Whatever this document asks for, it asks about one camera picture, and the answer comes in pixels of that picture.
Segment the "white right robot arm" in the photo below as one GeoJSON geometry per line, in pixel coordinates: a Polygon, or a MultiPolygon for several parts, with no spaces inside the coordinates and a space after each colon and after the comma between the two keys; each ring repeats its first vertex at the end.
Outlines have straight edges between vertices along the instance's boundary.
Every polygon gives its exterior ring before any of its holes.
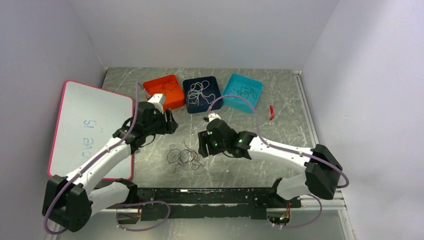
{"type": "Polygon", "coordinates": [[[299,175],[275,181],[269,197],[275,207],[302,195],[332,200],[342,176],[342,166],[322,144],[307,148],[275,142],[254,132],[236,132],[220,118],[210,119],[197,136],[204,158],[227,152],[233,158],[271,161],[298,171],[299,175]]]}

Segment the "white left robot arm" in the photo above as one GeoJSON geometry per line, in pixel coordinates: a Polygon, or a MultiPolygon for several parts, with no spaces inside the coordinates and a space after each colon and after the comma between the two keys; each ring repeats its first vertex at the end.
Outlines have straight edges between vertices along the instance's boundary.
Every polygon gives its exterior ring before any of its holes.
{"type": "Polygon", "coordinates": [[[53,175],[46,184],[42,206],[43,226],[47,233],[52,221],[62,230],[77,232],[90,217],[114,205],[132,208],[139,203],[138,186],[130,180],[118,178],[110,185],[96,185],[117,164],[145,146],[147,137],[171,135],[178,128],[171,109],[160,103],[142,101],[133,115],[124,121],[109,141],[88,161],[66,176],[53,175]]]}

